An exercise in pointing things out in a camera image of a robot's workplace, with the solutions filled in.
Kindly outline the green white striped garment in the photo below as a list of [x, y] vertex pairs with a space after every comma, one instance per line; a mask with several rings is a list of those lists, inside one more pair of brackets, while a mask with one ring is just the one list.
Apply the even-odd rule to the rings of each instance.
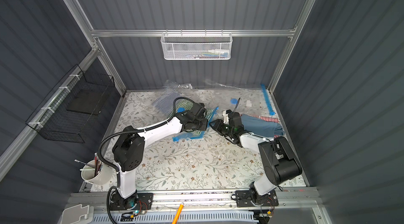
[[184, 112], [186, 122], [183, 129], [192, 133], [194, 137], [201, 137], [207, 130], [209, 111], [202, 103], [194, 103], [193, 106]]

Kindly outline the grey blue ribbed garment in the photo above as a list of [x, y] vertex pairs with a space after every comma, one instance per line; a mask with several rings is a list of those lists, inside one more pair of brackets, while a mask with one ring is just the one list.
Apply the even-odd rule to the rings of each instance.
[[276, 138], [285, 135], [280, 123], [262, 121], [246, 114], [242, 114], [242, 123], [246, 130], [263, 137]]

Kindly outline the red white striped tank top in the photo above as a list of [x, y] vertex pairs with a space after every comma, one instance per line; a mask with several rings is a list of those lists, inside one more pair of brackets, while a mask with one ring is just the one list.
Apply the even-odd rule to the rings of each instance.
[[262, 121], [266, 121], [266, 122], [272, 122], [272, 123], [279, 123], [280, 122], [279, 119], [273, 118], [273, 117], [268, 117], [268, 116], [251, 115], [251, 117], [254, 117], [254, 118], [260, 119]]

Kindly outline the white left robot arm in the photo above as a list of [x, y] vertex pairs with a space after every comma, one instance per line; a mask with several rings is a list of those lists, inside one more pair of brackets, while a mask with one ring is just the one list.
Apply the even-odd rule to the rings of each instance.
[[202, 103], [192, 102], [189, 109], [178, 111], [173, 105], [173, 114], [166, 120], [144, 128], [127, 127], [118, 134], [112, 149], [114, 169], [117, 172], [117, 191], [127, 199], [137, 193], [136, 169], [142, 163], [145, 149], [168, 136], [185, 131], [205, 131], [207, 109]]

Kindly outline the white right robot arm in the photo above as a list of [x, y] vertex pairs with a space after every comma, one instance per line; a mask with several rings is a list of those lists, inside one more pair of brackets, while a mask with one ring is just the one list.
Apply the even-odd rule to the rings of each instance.
[[252, 182], [250, 198], [264, 196], [273, 191], [281, 183], [293, 179], [303, 173], [303, 168], [284, 136], [267, 137], [251, 131], [243, 125], [243, 116], [229, 111], [228, 121], [217, 119], [209, 123], [210, 127], [231, 144], [249, 149], [259, 154], [264, 174]]

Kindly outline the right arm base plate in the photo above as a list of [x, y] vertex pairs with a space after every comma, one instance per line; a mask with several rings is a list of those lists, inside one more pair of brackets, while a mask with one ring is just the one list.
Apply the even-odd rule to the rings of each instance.
[[253, 192], [253, 190], [237, 190], [231, 195], [231, 199], [236, 202], [237, 207], [270, 207], [279, 205], [276, 191], [272, 190], [262, 196]]

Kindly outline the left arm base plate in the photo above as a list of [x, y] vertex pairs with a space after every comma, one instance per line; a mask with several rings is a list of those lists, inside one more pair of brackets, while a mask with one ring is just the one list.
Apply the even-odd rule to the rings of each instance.
[[113, 192], [110, 196], [109, 209], [119, 210], [150, 210], [153, 203], [153, 193], [136, 193], [124, 199], [118, 192]]

